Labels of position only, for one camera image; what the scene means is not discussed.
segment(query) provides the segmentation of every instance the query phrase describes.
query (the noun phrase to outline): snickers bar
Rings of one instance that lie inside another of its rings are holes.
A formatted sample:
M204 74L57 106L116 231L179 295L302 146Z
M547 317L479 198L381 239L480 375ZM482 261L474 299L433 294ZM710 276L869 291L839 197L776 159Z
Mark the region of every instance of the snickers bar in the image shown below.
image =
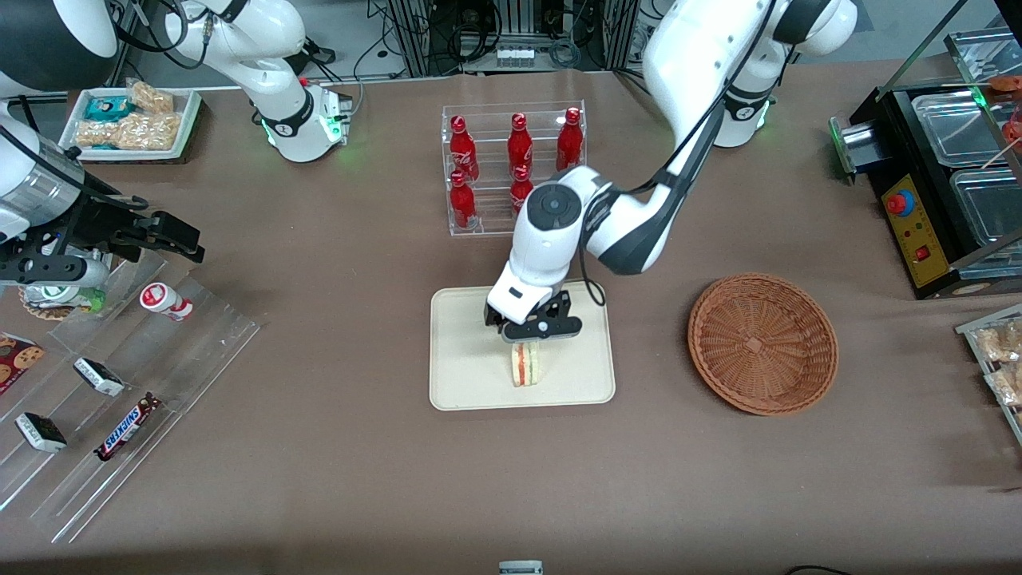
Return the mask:
M142 427L142 424L149 419L149 414L151 414L156 408L159 408L160 403L162 403L162 401L153 397L151 393L146 392L145 397L139 400L135 408L131 409L131 412L129 412L128 415L125 416L125 419L118 424L117 429L114 429L113 433L106 438L106 441L95 449L95 453L99 457L99 461L109 462L110 458L112 458L118 450L124 447L124 445L128 443L128 440L131 439L136 432L138 432L139 428Z

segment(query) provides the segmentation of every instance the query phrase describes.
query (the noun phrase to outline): white tray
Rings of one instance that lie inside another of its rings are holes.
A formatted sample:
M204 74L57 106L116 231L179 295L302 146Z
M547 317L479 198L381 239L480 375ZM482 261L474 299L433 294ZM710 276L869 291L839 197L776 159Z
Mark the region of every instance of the white tray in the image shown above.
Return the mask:
M175 159L181 157L185 151L185 145L191 136L192 128L195 126L195 117L198 116L198 108L202 103L202 96L195 90L160 88L160 91L174 96L174 111L181 114L181 128L178 130L178 137L174 140L171 149L141 150L141 149L93 149L83 147L82 154L78 156L82 161L158 161ZM89 100L108 96L127 95L127 88L94 88L92 90L82 90L72 109L71 118L64 126L64 131L60 134L60 147L67 149L75 143L75 134L78 133L78 124L85 115L85 108Z
M565 284L571 315L583 322L574 338L539 344L540 381L516 388L511 345L482 323L490 287L456 287L433 296L430 310L429 401L442 412L606 403L614 397L607 308L582 282Z

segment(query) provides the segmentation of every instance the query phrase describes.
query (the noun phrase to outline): yellow control panel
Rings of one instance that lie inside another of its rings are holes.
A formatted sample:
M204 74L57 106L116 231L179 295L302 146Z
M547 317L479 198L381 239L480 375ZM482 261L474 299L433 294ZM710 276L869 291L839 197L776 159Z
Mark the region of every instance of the yellow control panel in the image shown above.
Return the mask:
M880 199L916 287L922 287L947 273L947 257L933 233L926 209L919 201L912 176L901 178Z

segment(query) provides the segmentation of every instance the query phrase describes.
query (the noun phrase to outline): clear acrylic rack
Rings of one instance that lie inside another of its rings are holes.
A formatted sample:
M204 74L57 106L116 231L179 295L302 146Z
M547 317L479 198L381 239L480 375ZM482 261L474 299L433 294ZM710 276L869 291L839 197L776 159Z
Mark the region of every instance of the clear acrylic rack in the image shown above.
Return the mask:
M151 281L190 299L192 316L176 323L135 304ZM68 317L39 342L43 360L0 396L0 509L15 497L39 501L32 520L53 542L85 529L260 329L152 252L119 266L104 290L107 307ZM106 366L125 390L117 397L93 390L72 368L83 356ZM146 392L162 405L100 462L93 449ZM33 449L13 423L25 412L53 420L67 447L55 454Z
M511 209L511 174L508 164L507 141L511 135L511 115L522 112L532 136L532 184L549 180L556 172L557 136L564 125L568 107L582 110L583 140L580 162L586 163L589 134L586 131L585 100L564 100L531 103L495 103L478 105L446 105L440 117L440 153L444 160L445 197L448 206L448 227L451 235L500 234L514 231L515 215ZM462 115L468 133L475 140L479 160L479 179L471 183L475 192L475 210L479 223L474 229L462 229L455 224L451 208L451 117Z

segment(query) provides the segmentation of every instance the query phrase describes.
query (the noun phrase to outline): white bottle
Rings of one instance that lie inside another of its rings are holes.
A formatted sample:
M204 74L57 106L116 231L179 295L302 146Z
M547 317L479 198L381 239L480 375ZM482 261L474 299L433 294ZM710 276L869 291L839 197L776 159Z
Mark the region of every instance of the white bottle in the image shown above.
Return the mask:
M138 297L138 302L145 309L161 314L174 322L184 322L195 309L191 300L182 298L181 294L161 281L146 285Z

